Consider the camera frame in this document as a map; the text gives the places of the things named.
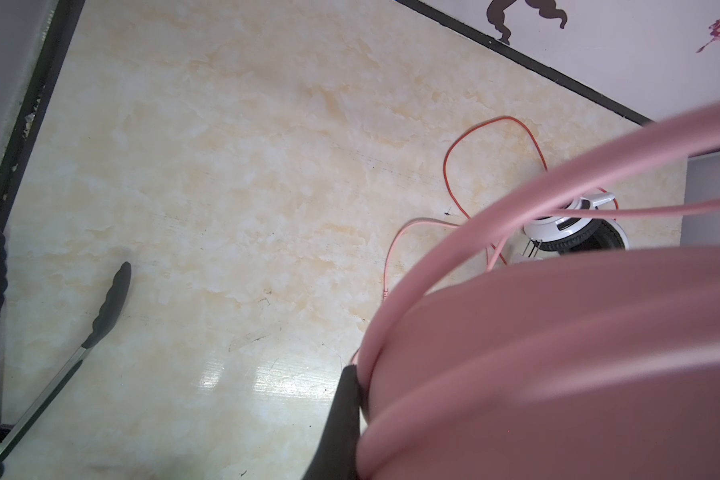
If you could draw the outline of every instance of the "white wall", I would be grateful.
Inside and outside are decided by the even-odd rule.
[[[490,0],[424,0],[491,37]],[[517,0],[509,46],[652,120],[720,101],[720,42],[708,43],[720,0],[558,0],[568,22]]]

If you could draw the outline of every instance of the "black trim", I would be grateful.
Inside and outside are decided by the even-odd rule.
[[[573,217],[571,216],[568,220],[565,220],[565,221],[560,222],[559,224],[557,224],[557,230],[559,230],[559,231],[562,232],[563,230],[565,230],[565,229],[568,228],[569,226],[572,226],[573,224],[575,224],[575,223],[576,223],[577,221],[579,221],[579,220],[581,220],[581,219],[580,219],[580,218],[573,218]]]
[[[0,230],[4,230],[8,223],[10,209],[16,200],[21,178],[37,140],[39,127],[45,118],[50,96],[56,87],[56,80],[83,5],[85,0],[58,0],[56,5],[45,42],[29,79],[19,116],[0,163]],[[27,117],[32,113],[34,118],[28,124]]]
[[[638,125],[646,125],[651,123],[652,120],[650,120],[647,117],[643,117],[643,115],[637,113],[636,111],[632,110],[631,108],[627,108],[624,105],[620,104],[617,101],[611,100],[610,98],[607,98],[605,95],[598,93],[594,91],[592,88],[587,87],[585,84],[581,82],[577,82],[576,80],[573,80],[571,77],[568,77],[567,75],[564,75],[560,72],[557,72],[554,68],[547,67],[545,64],[541,64],[533,60],[531,57],[528,57],[527,55],[519,53],[517,50],[514,50],[513,48],[510,48],[508,45],[503,44],[496,40],[493,37],[489,37],[485,33],[482,33],[478,30],[475,30],[474,28],[470,27],[469,25],[463,24],[456,20],[455,18],[452,18],[439,10],[432,8],[431,6],[419,2],[419,0],[397,0],[400,4],[405,5],[406,7],[410,8],[411,10],[414,10],[415,12],[421,13],[424,16],[427,16],[434,20],[435,22],[450,28],[454,32],[462,34],[464,37],[469,38],[470,40],[474,40],[475,42],[490,48],[494,52],[503,55],[504,57],[507,57],[512,62],[515,62],[517,64],[520,64],[527,68],[528,70],[531,70],[533,72],[538,73],[542,77],[548,78],[552,82],[555,82],[556,84],[560,85],[561,87],[565,87],[570,91],[573,91],[582,97],[586,98],[587,100],[591,100],[595,102],[598,105],[601,105],[608,110],[613,111],[615,114],[621,115],[622,117],[626,118],[627,120],[632,120]]]

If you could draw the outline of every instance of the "black silicone tong tip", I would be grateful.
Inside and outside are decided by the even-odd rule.
[[[128,288],[130,287],[130,263],[125,262],[115,274],[112,281],[112,288],[106,293],[101,309],[98,310],[98,316],[93,321],[93,333],[82,343],[82,348],[90,349],[96,346],[107,333],[111,332],[117,323],[124,299],[128,296]]]

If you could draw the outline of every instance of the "black ear cushion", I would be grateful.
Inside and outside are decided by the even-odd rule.
[[[600,227],[595,230],[594,234],[584,242],[571,247],[568,252],[585,252],[587,250],[612,250],[623,249],[624,239],[608,222],[603,222]]]
[[[602,223],[603,221],[601,219],[593,218],[592,221],[590,221],[587,225],[584,225],[584,228],[577,231],[573,235],[568,235],[565,238],[561,238],[559,240],[554,240],[551,242],[534,241],[533,244],[538,246],[539,250],[543,250],[545,252],[559,252],[561,250],[570,250],[576,245],[584,242],[590,236],[592,236],[592,234],[595,233],[595,231],[600,227]]]

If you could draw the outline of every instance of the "beige marble surface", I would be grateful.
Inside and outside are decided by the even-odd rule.
[[[501,114],[553,166],[636,128],[391,0],[88,0],[9,221],[6,421],[124,260],[132,289],[5,478],[299,478],[392,237],[463,220],[442,155]],[[510,124],[451,162],[470,211],[540,172]],[[674,204],[684,181],[678,163],[604,187]],[[680,239],[678,219],[623,225],[635,246]],[[393,278],[446,234],[403,238]]]

